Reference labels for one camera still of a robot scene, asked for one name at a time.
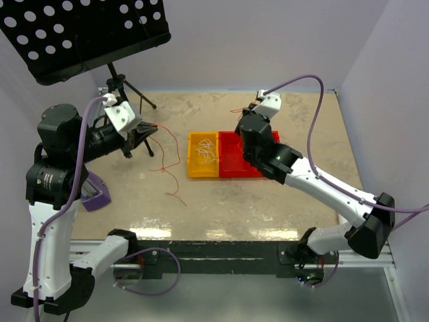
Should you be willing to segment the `red plastic bin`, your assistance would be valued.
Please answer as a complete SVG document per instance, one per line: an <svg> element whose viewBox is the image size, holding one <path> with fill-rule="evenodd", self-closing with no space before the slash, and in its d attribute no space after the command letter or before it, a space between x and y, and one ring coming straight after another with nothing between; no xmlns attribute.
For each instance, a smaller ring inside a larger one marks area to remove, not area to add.
<svg viewBox="0 0 429 322"><path fill-rule="evenodd" d="M221 178L262 178L243 158L241 137L233 131L219 132L219 176Z"/></svg>
<svg viewBox="0 0 429 322"><path fill-rule="evenodd" d="M272 131L272 137L273 137L274 142L280 141L280 135L279 135L278 131Z"/></svg>

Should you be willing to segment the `red middle plastic bin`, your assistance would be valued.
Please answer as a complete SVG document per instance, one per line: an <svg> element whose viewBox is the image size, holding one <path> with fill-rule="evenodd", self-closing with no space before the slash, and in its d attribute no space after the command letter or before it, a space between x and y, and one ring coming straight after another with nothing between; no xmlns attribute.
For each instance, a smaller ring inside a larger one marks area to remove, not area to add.
<svg viewBox="0 0 429 322"><path fill-rule="evenodd" d="M233 131L219 132L219 176L221 178L262 178L243 158L241 137Z"/></svg>

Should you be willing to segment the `yellow plastic bin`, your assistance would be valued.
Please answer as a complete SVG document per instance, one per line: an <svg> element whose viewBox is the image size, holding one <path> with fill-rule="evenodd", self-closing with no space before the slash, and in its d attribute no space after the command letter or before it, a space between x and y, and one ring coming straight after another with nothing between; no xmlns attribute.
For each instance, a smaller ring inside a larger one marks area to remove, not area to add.
<svg viewBox="0 0 429 322"><path fill-rule="evenodd" d="M187 173L189 178L219 177L217 131L192 131L188 134Z"/></svg>

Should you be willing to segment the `purple tool holder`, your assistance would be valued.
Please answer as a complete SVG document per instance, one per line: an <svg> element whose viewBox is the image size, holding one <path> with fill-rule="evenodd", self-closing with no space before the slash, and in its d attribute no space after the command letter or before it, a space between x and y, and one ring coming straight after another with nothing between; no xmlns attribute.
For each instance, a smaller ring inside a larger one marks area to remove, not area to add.
<svg viewBox="0 0 429 322"><path fill-rule="evenodd" d="M110 204L111 196L105 181L89 172L81 188L80 200L88 212L97 211Z"/></svg>

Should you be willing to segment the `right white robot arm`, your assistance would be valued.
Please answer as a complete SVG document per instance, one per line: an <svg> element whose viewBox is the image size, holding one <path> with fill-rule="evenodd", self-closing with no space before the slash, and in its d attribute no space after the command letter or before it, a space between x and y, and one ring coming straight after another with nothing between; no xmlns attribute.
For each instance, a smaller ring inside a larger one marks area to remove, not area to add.
<svg viewBox="0 0 429 322"><path fill-rule="evenodd" d="M394 198L360 191L328 173L313 171L309 159L275 142L269 120L254 112L245 113L235 129L242 141L243 158L266 178L298 189L345 218L329 228L312 227L289 250L301 264L312 264L321 256L340 250L379 257L394 225Z"/></svg>

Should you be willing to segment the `red right plastic bin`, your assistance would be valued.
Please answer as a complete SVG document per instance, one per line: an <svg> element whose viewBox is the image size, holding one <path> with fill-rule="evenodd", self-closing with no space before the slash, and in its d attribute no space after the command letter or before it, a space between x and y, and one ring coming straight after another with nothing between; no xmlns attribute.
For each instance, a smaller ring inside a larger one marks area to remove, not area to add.
<svg viewBox="0 0 429 322"><path fill-rule="evenodd" d="M280 141L280 135L279 135L278 131L272 131L272 137L273 137L274 142Z"/></svg>

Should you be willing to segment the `aluminium frame rail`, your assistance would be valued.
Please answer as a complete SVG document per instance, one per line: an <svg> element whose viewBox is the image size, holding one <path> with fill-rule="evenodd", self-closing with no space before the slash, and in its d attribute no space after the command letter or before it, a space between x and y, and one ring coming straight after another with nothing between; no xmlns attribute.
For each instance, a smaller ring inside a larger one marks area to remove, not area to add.
<svg viewBox="0 0 429 322"><path fill-rule="evenodd" d="M303 243L299 241L172 241L137 240L131 246L131 253L139 250L163 248L173 253L179 260L194 261L250 261L274 258L279 264L297 265L306 263L315 265L318 259L310 252L304 253ZM352 267L388 267L393 265L389 246L379 248L376 254L373 248L347 248L336 255L329 251L323 255L327 265L346 264Z"/></svg>

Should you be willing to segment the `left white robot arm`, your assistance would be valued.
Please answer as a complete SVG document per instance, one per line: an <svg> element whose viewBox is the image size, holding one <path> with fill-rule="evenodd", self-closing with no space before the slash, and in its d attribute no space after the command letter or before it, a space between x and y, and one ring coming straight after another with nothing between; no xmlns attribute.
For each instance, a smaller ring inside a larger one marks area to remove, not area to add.
<svg viewBox="0 0 429 322"><path fill-rule="evenodd" d="M79 260L70 259L70 241L81 190L88 178L86 163L121 150L126 158L157 131L142 121L128 102L105 107L106 125L88 124L69 104L46 109L38 124L40 143L26 174L32 242L25 284L11 295L11 304L68 315L83 307L96 280L116 261L134 262L136 235L114 229Z"/></svg>

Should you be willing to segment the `black perforated music stand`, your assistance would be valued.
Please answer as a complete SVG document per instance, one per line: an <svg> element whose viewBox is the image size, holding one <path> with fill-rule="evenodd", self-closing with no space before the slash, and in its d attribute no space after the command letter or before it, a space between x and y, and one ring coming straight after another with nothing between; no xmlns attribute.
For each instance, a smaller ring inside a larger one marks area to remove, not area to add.
<svg viewBox="0 0 429 322"><path fill-rule="evenodd" d="M171 39L163 1L2 1L1 33L1 88L16 103L102 66L108 91L126 100L113 63Z"/></svg>

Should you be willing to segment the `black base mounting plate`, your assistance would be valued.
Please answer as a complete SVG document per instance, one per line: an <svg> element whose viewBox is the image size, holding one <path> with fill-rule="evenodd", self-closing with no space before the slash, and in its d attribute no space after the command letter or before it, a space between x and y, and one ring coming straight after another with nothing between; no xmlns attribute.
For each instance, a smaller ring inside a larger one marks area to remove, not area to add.
<svg viewBox="0 0 429 322"><path fill-rule="evenodd" d="M115 266L139 268L134 253L143 250L143 278L160 279L164 274L175 274L177 265L182 274L274 275L294 278L298 267L305 271L318 270L317 264L335 264L339 255L329 252L324 260L307 258L296 260L291 256L296 241L174 241L139 240L134 243L129 258L118 259Z"/></svg>

